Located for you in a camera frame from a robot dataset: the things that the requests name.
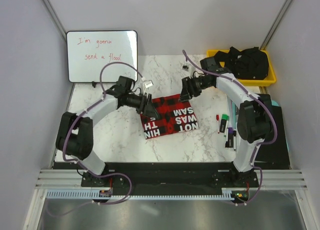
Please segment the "red black plaid shirt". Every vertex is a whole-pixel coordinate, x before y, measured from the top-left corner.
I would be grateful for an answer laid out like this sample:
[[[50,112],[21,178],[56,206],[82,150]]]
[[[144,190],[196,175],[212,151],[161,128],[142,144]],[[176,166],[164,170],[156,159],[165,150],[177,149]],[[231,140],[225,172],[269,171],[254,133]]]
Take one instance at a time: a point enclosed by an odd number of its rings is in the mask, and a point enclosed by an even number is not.
[[[176,94],[152,100],[160,119],[140,116],[145,139],[199,129],[198,120],[190,102],[181,102],[179,98],[179,94]]]

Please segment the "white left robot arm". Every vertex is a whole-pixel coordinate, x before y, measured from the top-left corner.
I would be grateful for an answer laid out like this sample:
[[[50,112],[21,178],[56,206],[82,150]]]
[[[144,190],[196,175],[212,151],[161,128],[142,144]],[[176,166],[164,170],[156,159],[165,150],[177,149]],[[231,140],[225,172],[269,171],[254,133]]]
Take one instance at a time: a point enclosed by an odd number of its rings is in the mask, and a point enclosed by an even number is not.
[[[160,119],[152,103],[151,94],[135,94],[131,78],[120,76],[115,85],[103,91],[100,99],[79,113],[63,113],[55,147],[62,152],[63,160],[75,162],[92,174],[98,186],[106,186],[110,175],[104,171],[106,164],[93,150],[94,126],[108,114],[122,106],[132,107],[138,114]]]

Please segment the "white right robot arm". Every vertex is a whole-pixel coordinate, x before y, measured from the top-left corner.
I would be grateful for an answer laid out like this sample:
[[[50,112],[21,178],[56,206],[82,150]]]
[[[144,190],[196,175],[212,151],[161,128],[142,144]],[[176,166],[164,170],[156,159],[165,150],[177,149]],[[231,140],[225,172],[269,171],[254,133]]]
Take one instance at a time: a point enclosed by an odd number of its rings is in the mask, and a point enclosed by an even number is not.
[[[204,58],[198,67],[190,58],[186,58],[195,69],[182,79],[182,90],[179,100],[184,102],[199,96],[204,89],[215,87],[227,95],[227,98],[238,108],[236,131],[240,138],[233,161],[235,171],[229,174],[233,186],[242,186],[247,181],[246,172],[254,167],[254,160],[261,145],[272,136],[277,138],[278,130],[272,115],[272,100],[269,94],[250,92],[227,67],[221,67],[213,57]]]

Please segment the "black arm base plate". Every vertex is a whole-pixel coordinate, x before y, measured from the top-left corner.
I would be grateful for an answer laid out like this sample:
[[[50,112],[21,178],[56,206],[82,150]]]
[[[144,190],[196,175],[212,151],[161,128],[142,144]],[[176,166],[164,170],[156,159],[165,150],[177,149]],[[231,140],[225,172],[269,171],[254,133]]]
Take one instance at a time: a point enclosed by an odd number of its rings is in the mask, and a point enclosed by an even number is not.
[[[107,163],[106,178],[84,173],[82,187],[111,187],[115,195],[220,195],[223,188],[258,187],[253,171],[238,173],[225,163]]]

